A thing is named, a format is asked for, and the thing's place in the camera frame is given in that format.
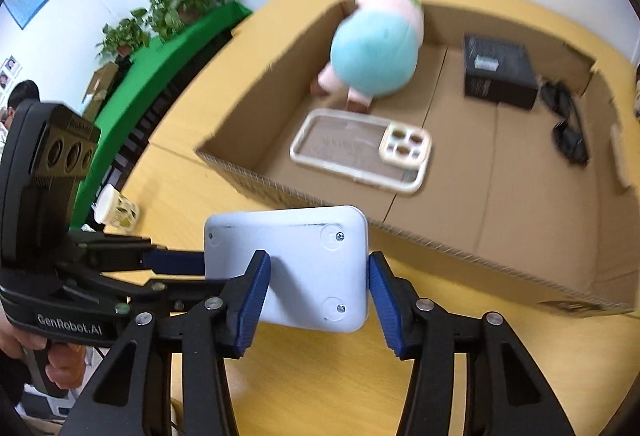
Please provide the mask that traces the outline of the pink and blue plush toy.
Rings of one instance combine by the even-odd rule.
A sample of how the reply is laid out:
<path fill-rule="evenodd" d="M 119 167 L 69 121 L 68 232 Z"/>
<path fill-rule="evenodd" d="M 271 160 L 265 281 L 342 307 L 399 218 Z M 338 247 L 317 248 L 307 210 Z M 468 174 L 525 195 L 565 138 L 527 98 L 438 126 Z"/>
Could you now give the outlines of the pink and blue plush toy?
<path fill-rule="evenodd" d="M 346 110 L 367 114 L 413 78 L 424 41 L 420 0 L 355 0 L 357 9 L 337 26 L 329 62 L 310 83 L 314 96 L 345 90 Z"/>

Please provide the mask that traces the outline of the clear beige phone case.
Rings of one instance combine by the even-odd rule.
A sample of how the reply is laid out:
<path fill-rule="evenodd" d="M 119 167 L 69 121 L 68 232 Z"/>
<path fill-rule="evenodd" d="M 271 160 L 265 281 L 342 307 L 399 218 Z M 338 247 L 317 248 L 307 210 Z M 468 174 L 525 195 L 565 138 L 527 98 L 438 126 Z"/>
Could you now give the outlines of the clear beige phone case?
<path fill-rule="evenodd" d="M 298 165 L 413 195 L 423 185 L 433 148 L 424 129 L 391 119 L 317 108 L 288 150 Z"/>

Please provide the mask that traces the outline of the small potted green plant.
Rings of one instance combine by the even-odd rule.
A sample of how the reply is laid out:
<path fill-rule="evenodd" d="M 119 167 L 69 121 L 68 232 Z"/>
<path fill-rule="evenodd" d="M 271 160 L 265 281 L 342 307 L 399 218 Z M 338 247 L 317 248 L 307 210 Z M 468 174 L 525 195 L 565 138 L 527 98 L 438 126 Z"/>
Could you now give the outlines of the small potted green plant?
<path fill-rule="evenodd" d="M 151 34 L 145 29 L 148 10 L 137 8 L 130 11 L 129 18 L 122 18 L 117 25 L 102 27 L 102 40 L 96 44 L 99 58 L 126 58 L 141 48 L 148 47 Z"/>

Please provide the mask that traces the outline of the green cloth covered table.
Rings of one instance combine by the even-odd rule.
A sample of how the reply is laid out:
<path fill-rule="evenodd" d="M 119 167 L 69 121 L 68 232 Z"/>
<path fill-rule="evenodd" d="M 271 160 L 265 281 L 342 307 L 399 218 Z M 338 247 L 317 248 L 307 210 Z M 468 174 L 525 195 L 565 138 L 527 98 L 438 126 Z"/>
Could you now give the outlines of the green cloth covered table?
<path fill-rule="evenodd" d="M 127 75 L 94 121 L 101 130 L 100 140 L 88 175 L 78 188 L 70 222 L 74 228 L 86 222 L 107 168 L 168 82 L 214 38 L 234 29 L 250 14 L 252 11 L 241 3 L 229 2 L 211 10 L 171 40 L 163 42 L 155 37 L 149 47 L 134 53 Z"/>

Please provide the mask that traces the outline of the black sunglasses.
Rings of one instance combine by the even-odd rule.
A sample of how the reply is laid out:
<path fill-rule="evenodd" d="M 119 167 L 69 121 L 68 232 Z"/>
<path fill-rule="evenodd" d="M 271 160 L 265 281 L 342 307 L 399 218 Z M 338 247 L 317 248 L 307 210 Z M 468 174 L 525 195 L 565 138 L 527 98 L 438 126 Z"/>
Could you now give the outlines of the black sunglasses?
<path fill-rule="evenodd" d="M 560 118 L 552 129 L 555 148 L 571 164 L 587 166 L 590 156 L 582 130 L 582 118 L 570 90 L 561 81 L 555 84 L 544 81 L 540 88 L 540 96 L 548 109 Z"/>

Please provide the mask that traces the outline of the white rectangular device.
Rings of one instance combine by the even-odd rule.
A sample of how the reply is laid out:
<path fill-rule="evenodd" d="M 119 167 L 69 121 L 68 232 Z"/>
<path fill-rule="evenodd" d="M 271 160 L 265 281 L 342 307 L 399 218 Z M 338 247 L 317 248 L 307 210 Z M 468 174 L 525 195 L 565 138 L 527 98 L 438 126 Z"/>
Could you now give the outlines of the white rectangular device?
<path fill-rule="evenodd" d="M 239 277 L 260 249 L 271 260 L 262 322 L 356 332 L 368 318 L 368 233 L 366 216 L 350 205 L 213 215 L 205 278 Z"/>

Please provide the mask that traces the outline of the black rectangular box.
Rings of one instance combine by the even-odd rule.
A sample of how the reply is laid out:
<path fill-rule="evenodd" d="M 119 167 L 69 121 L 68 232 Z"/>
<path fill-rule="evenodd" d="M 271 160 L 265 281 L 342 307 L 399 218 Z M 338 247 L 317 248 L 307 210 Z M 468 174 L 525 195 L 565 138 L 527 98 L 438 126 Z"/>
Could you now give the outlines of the black rectangular box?
<path fill-rule="evenodd" d="M 538 81 L 524 44 L 465 34 L 464 94 L 530 111 Z"/>

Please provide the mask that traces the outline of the seated person in background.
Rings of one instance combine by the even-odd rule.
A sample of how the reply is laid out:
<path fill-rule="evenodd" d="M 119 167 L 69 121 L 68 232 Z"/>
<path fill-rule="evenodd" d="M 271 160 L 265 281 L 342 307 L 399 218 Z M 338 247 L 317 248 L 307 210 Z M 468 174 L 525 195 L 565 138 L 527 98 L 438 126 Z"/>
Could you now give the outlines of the seated person in background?
<path fill-rule="evenodd" d="M 6 130 L 9 130 L 12 126 L 17 107 L 23 102 L 30 100 L 39 101 L 40 91 L 35 81 L 27 79 L 19 82 L 9 96 L 8 106 L 6 107 L 6 118 L 4 118 L 2 122 Z"/>

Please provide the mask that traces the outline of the white patterned cup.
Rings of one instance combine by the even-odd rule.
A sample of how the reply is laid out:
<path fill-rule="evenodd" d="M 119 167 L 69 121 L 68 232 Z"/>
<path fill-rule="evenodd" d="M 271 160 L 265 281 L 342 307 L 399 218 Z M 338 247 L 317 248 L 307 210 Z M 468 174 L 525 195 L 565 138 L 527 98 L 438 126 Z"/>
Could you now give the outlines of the white patterned cup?
<path fill-rule="evenodd" d="M 101 225 L 130 232 L 140 217 L 140 208 L 113 185 L 105 185 L 93 208 L 94 220 Z"/>

